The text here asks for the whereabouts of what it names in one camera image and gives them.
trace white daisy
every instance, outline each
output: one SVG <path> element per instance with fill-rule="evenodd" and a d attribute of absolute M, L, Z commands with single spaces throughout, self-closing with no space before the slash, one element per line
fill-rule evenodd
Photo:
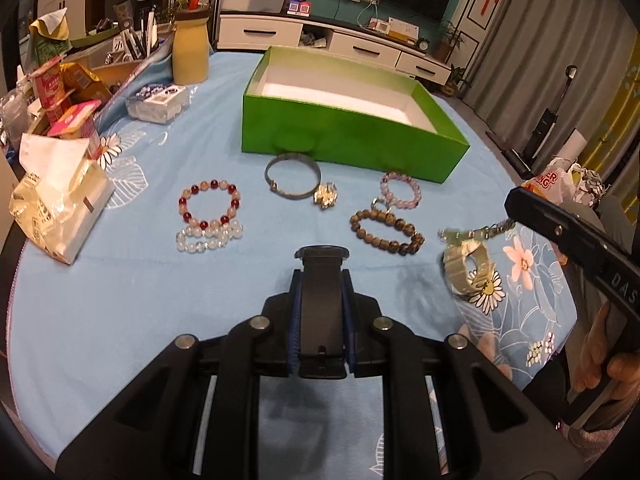
<path fill-rule="evenodd" d="M 469 272 L 469 280 L 473 280 L 476 276 L 476 270 Z M 482 312 L 488 316 L 492 310 L 498 308 L 500 303 L 506 296 L 501 287 L 502 278 L 498 274 L 497 270 L 494 270 L 494 275 L 490 280 L 484 284 L 482 290 L 472 294 L 468 302 L 473 303 L 476 307 L 481 308 Z"/>
<path fill-rule="evenodd" d="M 122 147 L 120 146 L 120 136 L 118 134 L 111 134 L 108 137 L 100 138 L 98 162 L 103 170 L 105 170 L 107 166 L 113 162 L 113 159 L 121 153 Z"/>

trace screw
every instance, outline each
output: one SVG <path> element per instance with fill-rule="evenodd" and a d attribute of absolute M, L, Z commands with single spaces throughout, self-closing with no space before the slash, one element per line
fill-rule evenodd
<path fill-rule="evenodd" d="M 190 334 L 182 334 L 175 338 L 175 345 L 180 350 L 188 350 L 196 343 L 196 338 Z"/>
<path fill-rule="evenodd" d="M 394 322 L 388 317 L 381 316 L 373 320 L 373 326 L 378 330 L 389 330 L 393 325 Z"/>
<path fill-rule="evenodd" d="M 255 328 L 256 330 L 264 330 L 269 327 L 269 325 L 271 324 L 271 321 L 269 321 L 268 317 L 256 316 L 251 318 L 251 321 L 249 322 L 249 324 L 251 325 L 252 328 Z"/>
<path fill-rule="evenodd" d="M 462 334 L 453 334 L 449 336 L 449 344 L 456 350 L 466 348 L 468 340 Z"/>

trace clock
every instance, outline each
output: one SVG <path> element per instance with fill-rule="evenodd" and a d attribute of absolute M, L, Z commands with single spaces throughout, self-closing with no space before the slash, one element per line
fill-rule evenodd
<path fill-rule="evenodd" d="M 420 38 L 420 40 L 418 40 L 417 45 L 418 45 L 418 50 L 420 50 L 420 52 L 427 52 L 427 50 L 429 49 L 429 40 Z"/>

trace potted plant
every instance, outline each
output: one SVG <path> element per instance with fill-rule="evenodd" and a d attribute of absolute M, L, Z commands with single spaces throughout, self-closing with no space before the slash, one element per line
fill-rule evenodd
<path fill-rule="evenodd" d="M 454 67 L 451 65 L 449 79 L 447 83 L 440 88 L 440 92 L 448 97 L 457 97 L 465 85 L 471 86 L 469 81 L 465 79 L 465 70 L 466 68 L 462 68 L 461 66 Z"/>
<path fill-rule="evenodd" d="M 454 48 L 460 48 L 465 42 L 462 38 L 462 31 L 457 30 L 451 22 L 442 22 L 438 29 L 438 44 L 433 51 L 433 57 L 443 63 L 447 62 L 447 58 Z"/>

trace green box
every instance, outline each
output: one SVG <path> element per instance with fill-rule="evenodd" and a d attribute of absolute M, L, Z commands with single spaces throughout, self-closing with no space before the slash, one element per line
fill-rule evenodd
<path fill-rule="evenodd" d="M 315 49 L 272 46 L 242 103 L 242 151 L 444 182 L 468 150 L 416 80 Z"/>

